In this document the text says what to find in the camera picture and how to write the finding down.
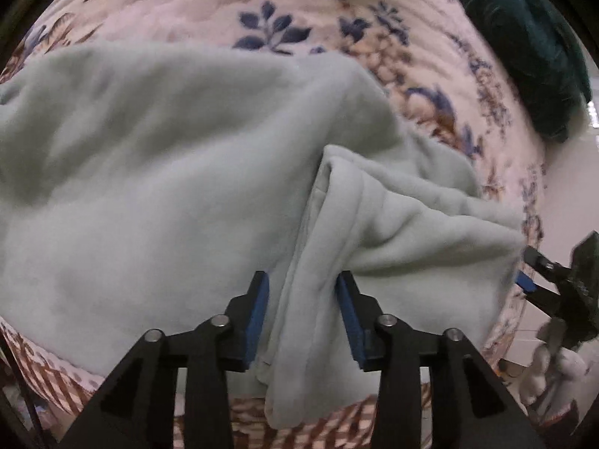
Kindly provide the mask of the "white gloved right hand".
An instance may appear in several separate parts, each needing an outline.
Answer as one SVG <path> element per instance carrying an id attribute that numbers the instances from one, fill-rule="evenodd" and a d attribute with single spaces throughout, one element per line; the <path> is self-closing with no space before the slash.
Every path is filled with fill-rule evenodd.
<path id="1" fill-rule="evenodd" d="M 520 382 L 519 398 L 529 419 L 540 426 L 561 419 L 575 400 L 576 385 L 586 376 L 588 365 L 581 356 L 562 346 L 566 322 L 550 319 L 537 333 L 541 344 Z"/>

